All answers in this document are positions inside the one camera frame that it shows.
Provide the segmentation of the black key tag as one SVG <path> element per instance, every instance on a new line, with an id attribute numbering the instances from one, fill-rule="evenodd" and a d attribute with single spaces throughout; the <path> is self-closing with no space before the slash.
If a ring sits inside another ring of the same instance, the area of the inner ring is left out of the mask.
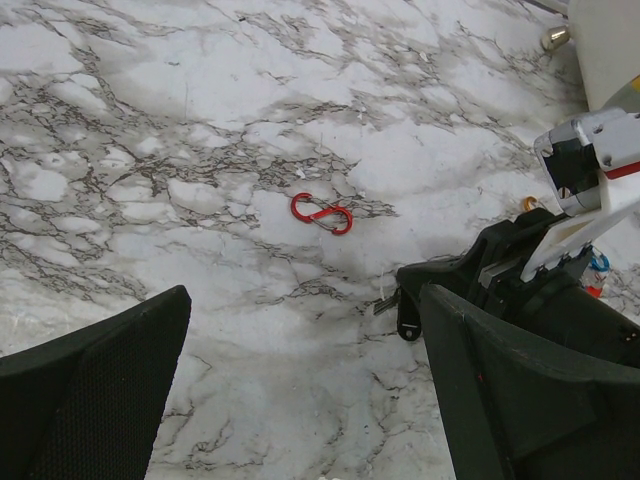
<path id="1" fill-rule="evenodd" d="M 410 295 L 402 288 L 397 290 L 397 333 L 405 341 L 416 341 L 422 333 L 419 312 Z"/>

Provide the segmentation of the silver key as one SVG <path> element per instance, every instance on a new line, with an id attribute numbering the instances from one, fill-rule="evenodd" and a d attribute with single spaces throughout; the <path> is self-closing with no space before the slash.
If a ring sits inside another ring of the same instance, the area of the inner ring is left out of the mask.
<path id="1" fill-rule="evenodd" d="M 399 293 L 395 292 L 392 296 L 388 298 L 380 298 L 376 300 L 373 304 L 373 315 L 379 316 L 385 311 L 388 311 L 397 306 L 399 303 Z"/>

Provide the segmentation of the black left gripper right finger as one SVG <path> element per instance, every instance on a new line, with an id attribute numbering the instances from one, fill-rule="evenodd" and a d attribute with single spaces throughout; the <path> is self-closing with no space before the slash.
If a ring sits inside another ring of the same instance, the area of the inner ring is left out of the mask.
<path id="1" fill-rule="evenodd" d="M 459 479 L 635 479 L 639 352 L 553 342 L 438 285 L 420 320 Z"/>

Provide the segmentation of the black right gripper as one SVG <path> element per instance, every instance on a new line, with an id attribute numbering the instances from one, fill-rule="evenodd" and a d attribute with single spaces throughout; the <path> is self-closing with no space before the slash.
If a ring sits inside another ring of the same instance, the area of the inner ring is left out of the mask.
<path id="1" fill-rule="evenodd" d="M 571 350 L 616 364 L 639 366 L 639 326 L 582 286 L 592 253 L 561 256 L 554 267 L 536 267 L 530 281 L 523 267 L 552 226 L 567 219 L 542 208 L 481 231 L 459 257 L 430 260 L 397 271 L 398 320 L 418 320 L 420 290 L 437 284 L 512 325 Z M 479 282 L 485 279 L 486 285 Z"/>

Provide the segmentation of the red key tag white label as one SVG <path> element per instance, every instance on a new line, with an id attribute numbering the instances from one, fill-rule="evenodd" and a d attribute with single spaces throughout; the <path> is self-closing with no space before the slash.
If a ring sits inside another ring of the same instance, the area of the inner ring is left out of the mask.
<path id="1" fill-rule="evenodd" d="M 585 275 L 584 286 L 587 292 L 595 298 L 602 294 L 607 275 L 604 272 L 589 271 Z"/>

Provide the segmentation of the blue S carabiner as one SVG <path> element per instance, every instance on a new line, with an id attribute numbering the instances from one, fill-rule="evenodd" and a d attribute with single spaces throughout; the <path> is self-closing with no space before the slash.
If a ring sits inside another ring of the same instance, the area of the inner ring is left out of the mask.
<path id="1" fill-rule="evenodd" d="M 605 275 L 610 271 L 610 262 L 606 255 L 602 252 L 595 252 L 592 254 L 589 268 L 598 274 Z"/>

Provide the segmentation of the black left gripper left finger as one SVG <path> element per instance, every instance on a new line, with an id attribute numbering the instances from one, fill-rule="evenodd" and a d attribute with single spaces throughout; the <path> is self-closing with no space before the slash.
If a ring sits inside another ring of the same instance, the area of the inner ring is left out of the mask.
<path id="1" fill-rule="evenodd" d="M 2 357 L 2 478 L 144 478 L 190 314 L 179 285 Z"/>

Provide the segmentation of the red S carabiner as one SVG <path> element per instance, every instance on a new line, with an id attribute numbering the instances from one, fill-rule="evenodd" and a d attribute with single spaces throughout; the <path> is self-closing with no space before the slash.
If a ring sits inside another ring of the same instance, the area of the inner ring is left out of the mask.
<path id="1" fill-rule="evenodd" d="M 313 204 L 317 206 L 319 210 L 311 214 L 304 214 L 299 210 L 300 203 Z M 336 236 L 349 233 L 353 227 L 353 216 L 350 211 L 337 204 L 331 204 L 316 198 L 308 192 L 298 193 L 291 199 L 290 211 L 297 220 L 306 224 L 316 224 Z M 323 218 L 332 215 L 339 215 L 344 225 L 342 227 L 331 226 L 322 221 Z"/>

